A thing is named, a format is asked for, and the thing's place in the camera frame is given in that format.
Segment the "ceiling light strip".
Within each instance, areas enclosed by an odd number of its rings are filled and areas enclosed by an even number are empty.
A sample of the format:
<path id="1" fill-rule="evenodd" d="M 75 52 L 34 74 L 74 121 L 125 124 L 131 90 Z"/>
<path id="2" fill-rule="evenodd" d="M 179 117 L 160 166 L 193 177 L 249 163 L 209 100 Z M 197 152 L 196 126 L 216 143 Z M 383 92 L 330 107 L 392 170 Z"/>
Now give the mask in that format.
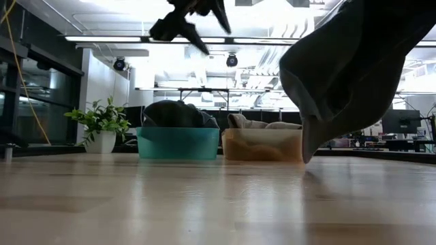
<path id="1" fill-rule="evenodd" d="M 65 36 L 69 42 L 83 43 L 140 43 L 146 41 L 148 37 L 133 36 Z"/>
<path id="2" fill-rule="evenodd" d="M 234 38 L 235 44 L 248 45 L 272 45 L 272 46 L 290 46 L 298 42 L 299 39 L 293 38 Z"/>

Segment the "beige cap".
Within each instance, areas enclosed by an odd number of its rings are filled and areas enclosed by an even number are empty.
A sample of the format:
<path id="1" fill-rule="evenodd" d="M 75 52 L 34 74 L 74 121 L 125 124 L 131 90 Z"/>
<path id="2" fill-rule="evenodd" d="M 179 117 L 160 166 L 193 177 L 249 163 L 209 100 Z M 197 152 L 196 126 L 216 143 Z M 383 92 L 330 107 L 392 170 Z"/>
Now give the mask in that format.
<path id="1" fill-rule="evenodd" d="M 268 123 L 256 120 L 248 120 L 243 114 L 228 114 L 230 128 L 237 129 L 265 129 Z"/>
<path id="2" fill-rule="evenodd" d="M 265 129 L 302 129 L 302 125 L 289 123 L 289 122 L 272 122 L 266 125 Z"/>

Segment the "black aluminium frame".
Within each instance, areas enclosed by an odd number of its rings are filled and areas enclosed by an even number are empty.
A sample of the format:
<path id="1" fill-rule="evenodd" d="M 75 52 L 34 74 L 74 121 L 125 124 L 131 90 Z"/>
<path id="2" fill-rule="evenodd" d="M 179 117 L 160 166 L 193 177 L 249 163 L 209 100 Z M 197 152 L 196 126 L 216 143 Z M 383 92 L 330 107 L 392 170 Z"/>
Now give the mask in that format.
<path id="1" fill-rule="evenodd" d="M 224 160 L 233 162 L 276 162 L 279 164 L 297 164 L 302 165 L 302 160 L 298 159 L 266 159 L 265 157 L 258 157 L 253 159 L 236 159 L 228 160 L 225 155 L 223 155 L 222 149 L 217 150 L 216 157 L 214 159 L 200 159 L 200 158 L 157 158 L 157 159 L 141 159 L 138 154 L 137 147 L 127 147 L 127 146 L 116 146 L 112 153 L 86 153 L 84 146 L 38 146 L 29 148 L 19 148 L 13 145 L 0 145 L 0 160 L 5 159 L 7 149 L 12 149 L 12 157 L 36 157 L 36 156 L 48 156 L 48 155 L 62 155 L 62 154 L 85 154 L 93 157 L 95 159 L 109 159 L 110 157 L 120 157 L 121 159 L 127 159 L 127 157 L 136 157 L 139 160 L 144 161 L 214 161 L 214 160 Z M 387 161 L 402 161 L 410 163 L 425 163 L 436 165 L 436 154 L 427 153 L 412 153 L 412 152 L 388 152 L 388 151 L 368 151 L 368 150 L 318 150 L 315 153 L 315 157 L 358 157 L 365 159 L 379 159 Z"/>

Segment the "grey denim cap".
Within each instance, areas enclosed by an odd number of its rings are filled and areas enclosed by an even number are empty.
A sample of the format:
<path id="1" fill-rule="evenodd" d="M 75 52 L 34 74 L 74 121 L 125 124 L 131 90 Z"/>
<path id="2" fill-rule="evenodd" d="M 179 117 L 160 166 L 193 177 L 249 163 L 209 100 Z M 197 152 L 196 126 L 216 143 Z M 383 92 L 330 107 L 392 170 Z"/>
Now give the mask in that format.
<path id="1" fill-rule="evenodd" d="M 216 119 L 184 101 L 162 100 L 147 106 L 142 111 L 143 127 L 216 128 Z"/>
<path id="2" fill-rule="evenodd" d="M 436 25 L 436 0 L 344 0 L 326 24 L 279 61 L 302 121 L 302 160 L 388 110 L 406 56 Z"/>

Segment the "orange plastic bin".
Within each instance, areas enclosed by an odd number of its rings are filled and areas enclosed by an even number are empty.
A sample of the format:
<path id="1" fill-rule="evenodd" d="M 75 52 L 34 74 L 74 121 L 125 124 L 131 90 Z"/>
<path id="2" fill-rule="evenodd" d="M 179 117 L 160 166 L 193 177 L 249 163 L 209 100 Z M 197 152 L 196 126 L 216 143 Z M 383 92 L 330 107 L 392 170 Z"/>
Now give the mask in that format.
<path id="1" fill-rule="evenodd" d="M 224 157 L 229 161 L 302 163 L 300 129 L 226 129 L 222 135 Z"/>

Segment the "teal plastic bin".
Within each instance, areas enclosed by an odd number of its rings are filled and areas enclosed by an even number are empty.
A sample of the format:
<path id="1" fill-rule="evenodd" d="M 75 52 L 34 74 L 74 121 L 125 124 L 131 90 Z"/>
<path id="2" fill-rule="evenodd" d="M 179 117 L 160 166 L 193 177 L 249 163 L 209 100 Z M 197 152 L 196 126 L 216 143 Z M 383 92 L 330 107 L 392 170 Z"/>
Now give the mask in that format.
<path id="1" fill-rule="evenodd" d="M 217 128 L 137 127 L 141 159 L 215 160 Z"/>

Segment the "green plant in white pot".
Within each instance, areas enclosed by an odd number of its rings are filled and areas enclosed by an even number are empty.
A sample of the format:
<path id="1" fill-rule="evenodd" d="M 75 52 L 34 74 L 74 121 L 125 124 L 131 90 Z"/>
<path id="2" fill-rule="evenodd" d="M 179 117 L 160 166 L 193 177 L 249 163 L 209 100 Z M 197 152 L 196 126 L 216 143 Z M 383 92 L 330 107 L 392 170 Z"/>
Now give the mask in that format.
<path id="1" fill-rule="evenodd" d="M 100 100 L 93 101 L 91 108 L 85 111 L 73 109 L 64 116 L 84 126 L 84 135 L 78 145 L 84 146 L 87 153 L 110 154 L 117 137 L 125 140 L 131 123 L 125 118 L 125 108 L 114 104 L 113 96 L 107 98 L 106 106 L 99 103 Z"/>

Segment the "black computer monitor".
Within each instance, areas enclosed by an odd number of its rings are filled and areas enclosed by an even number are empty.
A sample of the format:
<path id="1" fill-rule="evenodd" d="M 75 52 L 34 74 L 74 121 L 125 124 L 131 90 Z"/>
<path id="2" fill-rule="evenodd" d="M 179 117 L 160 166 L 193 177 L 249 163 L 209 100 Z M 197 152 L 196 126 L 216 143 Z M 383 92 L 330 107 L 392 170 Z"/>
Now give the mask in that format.
<path id="1" fill-rule="evenodd" d="M 418 110 L 388 110 L 381 124 L 384 133 L 417 134 L 421 115 Z"/>

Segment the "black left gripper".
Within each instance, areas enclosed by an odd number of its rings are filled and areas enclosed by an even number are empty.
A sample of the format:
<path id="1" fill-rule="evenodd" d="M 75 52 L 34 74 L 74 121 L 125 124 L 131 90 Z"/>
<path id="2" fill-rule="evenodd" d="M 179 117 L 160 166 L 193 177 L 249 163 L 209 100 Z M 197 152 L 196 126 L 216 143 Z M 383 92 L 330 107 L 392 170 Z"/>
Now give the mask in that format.
<path id="1" fill-rule="evenodd" d="M 177 36 L 183 36 L 197 49 L 206 55 L 209 55 L 208 48 L 201 40 L 196 26 L 187 22 L 184 18 L 187 14 L 197 13 L 201 16 L 207 16 L 213 12 L 222 29 L 230 34 L 231 27 L 225 12 L 224 0 L 166 0 L 174 6 L 174 12 L 170 12 L 164 19 L 158 19 L 149 30 L 149 35 L 158 41 L 170 42 Z"/>

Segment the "silver bolt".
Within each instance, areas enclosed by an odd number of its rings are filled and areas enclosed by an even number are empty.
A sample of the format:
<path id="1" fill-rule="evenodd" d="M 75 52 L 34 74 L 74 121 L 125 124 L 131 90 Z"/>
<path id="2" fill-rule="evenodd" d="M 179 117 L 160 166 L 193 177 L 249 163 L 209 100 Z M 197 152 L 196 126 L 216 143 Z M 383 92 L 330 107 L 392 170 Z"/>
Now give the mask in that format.
<path id="1" fill-rule="evenodd" d="M 15 148 L 15 145 L 12 143 L 8 143 L 5 145 L 5 152 L 4 152 L 4 161 L 6 163 L 12 162 L 13 157 L 13 149 Z"/>

